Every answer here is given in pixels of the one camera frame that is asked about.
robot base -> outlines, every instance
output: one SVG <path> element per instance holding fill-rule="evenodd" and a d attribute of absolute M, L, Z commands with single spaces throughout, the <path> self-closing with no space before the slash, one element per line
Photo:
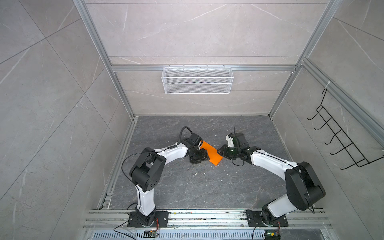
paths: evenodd
<path fill-rule="evenodd" d="M 261 213 L 262 213 L 262 211 L 252 211 L 252 210 L 246 210 L 245 211 L 245 214 L 247 215 L 249 227 L 263 227 L 263 226 L 265 226 L 263 224 Z M 276 220 L 269 222 L 268 226 L 278 227 L 279 226 L 278 222 L 280 222 L 280 227 L 288 227 L 288 222 L 287 222 L 285 215 L 278 217 Z"/>
<path fill-rule="evenodd" d="M 129 219 L 127 227 L 156 227 L 156 218 L 159 220 L 159 227 L 168 226 L 168 214 L 166 211 L 154 210 L 154 215 L 144 216 L 141 212 L 133 213 L 133 217 Z"/>

black hook rack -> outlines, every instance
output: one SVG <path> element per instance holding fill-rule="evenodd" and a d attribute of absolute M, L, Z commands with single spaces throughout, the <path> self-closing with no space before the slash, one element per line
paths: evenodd
<path fill-rule="evenodd" d="M 331 116 L 331 114 L 327 111 L 327 109 L 323 106 L 323 101 L 324 101 L 324 97 L 325 97 L 325 94 L 327 93 L 327 89 L 325 88 L 324 90 L 323 90 L 323 92 L 322 92 L 322 94 L 324 94 L 323 95 L 323 99 L 321 100 L 321 103 L 320 103 L 320 105 L 316 108 L 316 114 L 310 119 L 310 118 L 307 118 L 308 120 L 312 120 L 314 117 L 316 117 L 316 115 L 319 115 L 323 120 L 324 120 L 324 124 L 320 127 L 320 128 L 318 128 L 318 129 L 316 129 L 315 128 L 315 130 L 320 130 L 322 127 L 324 127 L 325 125 L 327 125 L 328 127 L 329 127 L 329 129 L 332 131 L 332 133 L 333 133 L 333 137 L 331 138 L 331 140 L 329 141 L 329 143 L 326 143 L 326 142 L 324 142 L 326 145 L 329 145 L 331 142 L 332 142 L 332 140 L 336 137 L 336 139 L 340 142 L 340 144 L 343 146 L 343 148 L 342 149 L 340 149 L 339 151 L 337 151 L 336 153 L 331 153 L 330 152 L 330 154 L 331 155 L 335 155 L 335 154 L 338 154 L 339 152 L 341 152 L 341 151 L 343 151 L 343 150 L 345 150 L 347 153 L 348 153 L 348 155 L 351 157 L 351 159 L 353 160 L 353 162 L 354 162 L 354 164 L 352 164 L 352 165 L 350 165 L 350 166 L 348 166 L 348 167 L 345 167 L 345 168 L 341 168 L 341 167 L 339 167 L 341 170 L 344 170 L 344 169 L 347 169 L 347 168 L 350 168 L 350 167 L 352 167 L 352 166 L 354 166 L 354 165 L 356 165 L 356 166 L 358 166 L 358 167 L 362 167 L 362 166 L 365 166 L 365 165 L 367 165 L 367 164 L 371 164 L 371 163 L 373 163 L 373 162 L 375 162 L 375 161 L 377 161 L 377 160 L 380 160 L 380 159 L 382 159 L 382 158 L 384 158 L 384 155 L 382 156 L 382 157 L 380 157 L 380 158 L 378 158 L 378 159 L 375 159 L 375 160 L 373 160 L 373 161 L 368 161 L 368 159 L 364 156 L 364 154 L 360 151 L 360 149 L 354 144 L 354 142 L 349 138 L 349 136 L 344 132 L 344 130 L 342 129 L 342 127 L 340 127 L 340 125 L 338 124 L 338 122 L 336 122 L 336 120 Z M 330 118 L 328 119 L 328 120 L 325 120 L 325 118 L 324 118 L 324 116 L 322 116 L 321 115 L 321 113 L 320 113 L 320 111 L 321 110 L 325 110 L 326 112 L 327 112 L 327 114 L 330 116 Z M 331 121 L 331 120 L 333 120 L 335 123 L 336 123 L 336 125 L 339 127 L 339 131 L 337 131 L 337 132 L 335 132 L 332 128 L 331 128 L 331 126 L 328 124 L 329 123 L 329 121 Z M 344 133 L 344 135 L 351 141 L 351 143 L 350 144 L 348 144 L 348 145 L 346 145 L 346 146 L 344 146 L 344 144 L 341 142 L 341 140 L 340 140 L 340 138 L 337 136 L 337 134 L 339 134 L 340 132 L 342 132 L 342 133 Z M 363 159 L 361 159 L 361 160 L 359 160 L 359 161 L 357 161 L 356 162 L 356 160 L 352 157 L 352 155 L 349 153 L 349 151 L 348 151 L 348 149 L 347 149 L 347 147 L 349 147 L 349 146 L 354 146 L 358 151 L 359 151 L 359 153 L 362 155 L 362 157 L 363 157 Z"/>

slotted metal panel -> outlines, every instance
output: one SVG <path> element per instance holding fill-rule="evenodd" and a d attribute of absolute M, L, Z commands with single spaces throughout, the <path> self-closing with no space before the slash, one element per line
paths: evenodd
<path fill-rule="evenodd" d="M 156 240 L 248 240 L 252 239 L 253 229 L 231 229 L 231 230 L 160 230 L 160 235 Z M 128 233 L 127 231 L 119 230 L 119 232 L 128 234 L 137 240 L 147 240 L 148 235 L 144 230 L 137 230 L 136 234 Z M 112 230 L 97 230 L 95 231 L 92 240 L 125 240 L 131 239 L 123 234 Z M 256 229 L 253 232 L 253 239 L 264 239 L 264 230 Z"/>
<path fill-rule="evenodd" d="M 166 94 L 229 93 L 230 67 L 168 67 L 161 76 Z"/>

robotic arm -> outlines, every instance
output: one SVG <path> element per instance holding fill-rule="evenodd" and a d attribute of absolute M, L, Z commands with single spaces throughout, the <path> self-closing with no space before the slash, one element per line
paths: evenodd
<path fill-rule="evenodd" d="M 264 223 L 273 223 L 280 216 L 294 210 L 306 210 L 325 196 L 325 190 L 316 173 L 307 162 L 290 162 L 258 147 L 250 147 L 241 132 L 229 134 L 217 153 L 227 159 L 241 160 L 262 167 L 286 182 L 287 193 L 262 208 Z"/>
<path fill-rule="evenodd" d="M 202 149 L 202 138 L 191 132 L 191 136 L 162 149 L 147 147 L 139 155 L 129 175 L 137 189 L 137 216 L 144 226 L 150 226 L 155 218 L 154 188 L 160 180 L 164 166 L 178 158 L 189 156 L 192 164 L 209 160 L 207 150 Z M 262 208 L 264 223 L 272 225 L 277 219 L 294 210 L 306 210 L 325 196 L 325 190 L 309 163 L 286 161 L 258 147 L 250 147 L 242 133 L 226 136 L 217 153 L 227 159 L 241 160 L 260 166 L 286 181 L 287 192 L 282 197 Z"/>

marble floor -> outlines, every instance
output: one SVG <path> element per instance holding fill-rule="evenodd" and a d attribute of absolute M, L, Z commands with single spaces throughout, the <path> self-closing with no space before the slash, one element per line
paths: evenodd
<path fill-rule="evenodd" d="M 268 116 L 140 116 L 127 155 L 145 147 L 171 145 L 183 126 L 190 127 L 215 148 L 225 144 L 225 136 L 236 127 L 236 132 L 244 133 L 251 146 L 288 159 Z M 125 162 L 125 172 L 136 159 L 133 156 Z M 285 192 L 285 182 L 261 167 L 248 163 L 235 166 L 227 159 L 217 166 L 209 161 L 192 165 L 185 157 L 165 166 L 154 200 L 158 209 L 258 209 Z M 110 208 L 125 209 L 136 201 L 133 184 L 120 173 Z"/>

